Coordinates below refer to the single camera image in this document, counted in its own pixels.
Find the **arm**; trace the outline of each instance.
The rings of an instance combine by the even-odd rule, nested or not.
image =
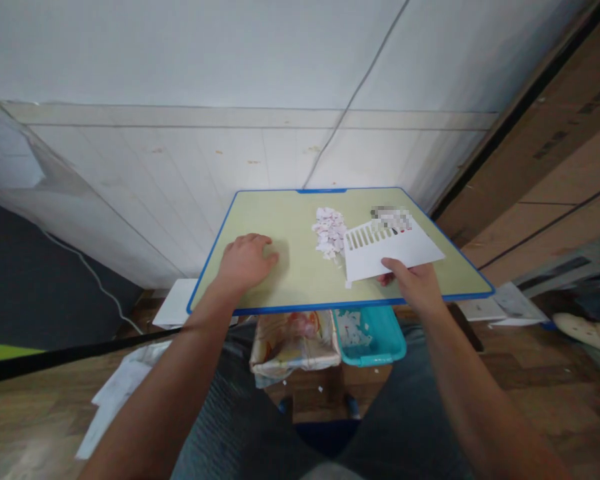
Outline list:
[[[242,295],[266,278],[278,255],[250,233],[225,249],[217,277],[144,382],[113,420],[81,479],[168,479],[220,357]]]
[[[433,266],[383,259],[420,316],[449,421],[481,479],[568,479],[568,470],[500,389],[445,306]]]

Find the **white cable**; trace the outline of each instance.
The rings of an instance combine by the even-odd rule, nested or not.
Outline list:
[[[120,315],[120,318],[122,318],[122,320],[128,322],[128,324],[130,324],[136,330],[136,332],[138,332],[140,335],[144,335],[145,333],[142,330],[140,330],[140,328],[134,322],[132,322],[130,318],[124,316],[124,314],[122,313],[122,306],[120,306],[120,302],[118,302],[118,299],[116,297],[114,297],[112,294],[110,294],[108,291],[106,291],[104,289],[104,287],[102,286],[102,282],[100,281],[100,277],[98,277],[98,274],[87,263],[84,256],[82,255],[82,253],[78,252],[78,250],[72,249],[71,247],[68,247],[68,246],[58,242],[58,240],[56,240],[55,238],[50,236],[50,234],[46,230],[44,230],[44,228],[40,227],[39,225],[37,225],[37,227],[40,229],[40,231],[42,233],[45,234],[45,236],[49,240],[54,242],[59,247],[64,248],[64,250],[74,252],[78,256],[78,258],[80,258],[80,261],[85,265],[87,270],[89,270],[91,272],[91,274],[93,275],[93,278],[95,278],[96,282],[98,282],[98,287],[100,288],[102,293],[104,293],[106,296],[108,296],[109,298],[111,298],[111,300],[113,300],[115,302],[116,306],[118,307],[118,315]]]
[[[398,20],[400,20],[400,17],[402,17],[402,12],[404,12],[405,8],[407,8],[407,5],[409,4],[409,2],[410,2],[410,0],[405,0],[405,2],[402,4],[402,7],[400,8],[400,11],[395,16],[395,18],[393,20],[393,23],[389,27],[389,30],[387,31],[387,34],[385,35],[385,38],[382,40],[382,43],[380,44],[380,48],[378,48],[378,51],[376,52],[375,57],[373,58],[373,61],[371,62],[369,68],[367,69],[367,72],[365,73],[365,76],[362,77],[362,80],[360,80],[360,83],[358,84],[358,86],[356,87],[355,91],[353,92],[353,95],[351,96],[351,98],[349,100],[349,103],[347,104],[347,106],[345,107],[345,109],[343,110],[343,112],[340,114],[340,117],[338,118],[338,122],[336,122],[335,127],[331,131],[331,135],[329,136],[329,139],[325,143],[325,146],[322,147],[322,150],[320,150],[320,152],[318,152],[318,154],[316,155],[316,158],[313,161],[313,166],[311,167],[311,171],[309,172],[309,176],[307,177],[307,180],[302,185],[302,190],[304,190],[305,188],[307,188],[307,184],[309,183],[309,180],[311,180],[311,177],[313,176],[313,172],[315,172],[315,168],[318,166],[318,162],[320,162],[320,158],[322,158],[322,154],[327,149],[327,147],[331,143],[331,140],[334,137],[335,133],[340,128],[340,124],[342,123],[342,120],[345,118],[345,115],[349,111],[349,108],[351,108],[351,104],[353,103],[353,100],[355,100],[355,96],[360,91],[360,88],[362,88],[362,85],[364,85],[365,82],[367,81],[367,77],[371,73],[371,70],[373,70],[373,67],[375,66],[375,62],[380,57],[380,54],[382,53],[382,50],[384,50],[385,45],[387,44],[387,40],[389,40],[389,36],[391,36],[391,32],[393,31],[393,28],[398,23]]]

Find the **tabletop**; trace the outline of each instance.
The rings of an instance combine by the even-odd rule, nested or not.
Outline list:
[[[379,205],[406,208],[445,254],[434,268],[446,301],[493,294],[491,284],[401,188],[239,191],[200,274],[189,312],[215,278],[224,247],[251,232],[270,236],[273,244],[265,253],[277,251],[280,260],[264,282],[244,295],[234,315],[404,303],[396,282],[382,287],[366,279],[346,288],[344,258],[337,265],[315,249],[317,236],[311,226],[318,207],[342,213],[346,226],[353,228],[371,220],[371,209]]]

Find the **jeans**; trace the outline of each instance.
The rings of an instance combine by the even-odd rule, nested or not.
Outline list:
[[[422,328],[401,328],[407,355],[393,364],[335,463],[364,479],[473,478],[442,406]],[[254,324],[229,331],[172,479],[299,479],[334,463],[304,444],[290,420],[255,388],[249,371],[254,334]]]

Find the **blue table edge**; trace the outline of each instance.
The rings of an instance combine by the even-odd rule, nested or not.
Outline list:
[[[485,291],[485,292],[462,293],[462,294],[458,294],[458,295],[443,295],[442,300],[444,300],[445,302],[452,302],[452,301],[461,301],[461,300],[483,299],[483,298],[492,296],[495,292],[495,288],[493,288],[493,285],[491,284],[491,282],[489,280],[487,280],[487,278],[482,274],[482,272],[480,272],[480,270],[478,270],[475,267],[474,264],[472,264],[471,260],[469,260],[467,258],[467,256],[462,252],[462,250],[460,250],[458,247],[456,247],[453,244],[453,242],[449,239],[449,237],[442,230],[440,230],[440,227],[438,227],[438,225],[436,225],[436,223],[429,218],[429,216],[425,213],[425,211],[422,210],[422,208],[420,208],[420,205],[418,205],[418,203],[415,200],[413,200],[411,198],[411,196],[406,192],[406,190],[404,190],[404,188],[402,188],[402,187],[356,187],[356,188],[340,188],[340,189],[306,189],[306,190],[298,190],[298,189],[238,190],[231,200],[231,204],[229,206],[229,209],[227,210],[227,214],[225,215],[224,220],[222,220],[222,225],[220,225],[220,230],[218,230],[218,235],[216,236],[215,240],[213,241],[213,246],[211,247],[211,252],[209,252],[209,256],[207,257],[205,266],[202,268],[202,272],[200,272],[199,280],[196,283],[196,286],[193,289],[193,293],[191,294],[191,296],[189,298],[189,303],[187,304],[187,313],[188,314],[192,313],[191,302],[193,302],[195,294],[198,291],[198,287],[200,286],[200,280],[202,280],[202,277],[204,276],[205,271],[207,270],[207,265],[209,264],[209,260],[211,260],[211,256],[213,255],[215,246],[218,243],[218,238],[220,238],[222,229],[225,227],[225,222],[227,221],[227,218],[229,218],[231,208],[233,207],[233,202],[235,202],[235,199],[239,193],[242,193],[242,192],[265,192],[265,191],[296,191],[301,194],[306,194],[306,193],[344,193],[347,190],[377,190],[377,189],[392,189],[392,188],[397,188],[397,189],[402,190],[402,192],[404,192],[404,194],[409,198],[409,200],[411,200],[413,202],[413,204],[416,207],[418,207],[418,210],[420,210],[420,212],[422,212],[422,214],[431,221],[431,223],[438,229],[438,231],[444,236],[444,238],[446,238],[449,241],[449,243],[452,244],[456,250],[458,250],[460,255],[462,255],[462,258],[464,258],[464,260],[466,260],[470,264],[470,266],[475,270],[475,272],[478,275],[480,275],[482,280],[484,280],[490,288],[489,291]],[[294,311],[309,311],[309,310],[328,310],[328,309],[338,309],[338,308],[344,308],[344,307],[356,307],[356,308],[358,308],[358,307],[380,307],[382,305],[406,305],[406,304],[407,304],[407,302],[402,298],[364,300],[364,301],[356,301],[356,302],[335,302],[335,303],[315,303],[315,304],[310,303],[310,304],[306,304],[306,305],[286,305],[286,306],[280,306],[280,307],[236,309],[233,312],[233,316],[259,315],[259,314],[263,314],[263,313],[288,313],[288,312],[294,312]]]

